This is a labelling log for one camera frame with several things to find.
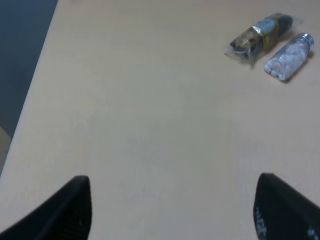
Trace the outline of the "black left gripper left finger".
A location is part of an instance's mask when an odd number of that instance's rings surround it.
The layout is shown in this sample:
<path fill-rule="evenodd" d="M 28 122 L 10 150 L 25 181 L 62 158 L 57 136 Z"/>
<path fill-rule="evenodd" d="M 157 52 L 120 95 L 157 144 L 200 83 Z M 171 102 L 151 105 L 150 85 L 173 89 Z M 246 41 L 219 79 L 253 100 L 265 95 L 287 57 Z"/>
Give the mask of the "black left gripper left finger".
<path fill-rule="evenodd" d="M 90 179 L 73 177 L 20 221 L 0 233 L 2 240 L 87 240 L 92 225 Z"/>

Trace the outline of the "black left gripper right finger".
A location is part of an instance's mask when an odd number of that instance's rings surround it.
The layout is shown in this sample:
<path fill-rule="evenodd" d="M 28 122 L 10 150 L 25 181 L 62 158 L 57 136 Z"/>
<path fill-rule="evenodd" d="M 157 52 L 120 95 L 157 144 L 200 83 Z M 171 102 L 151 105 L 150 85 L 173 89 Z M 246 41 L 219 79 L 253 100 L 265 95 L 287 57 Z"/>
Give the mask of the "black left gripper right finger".
<path fill-rule="evenodd" d="M 262 173 L 253 205 L 259 240 L 318 240 L 320 207 L 273 173 Z"/>

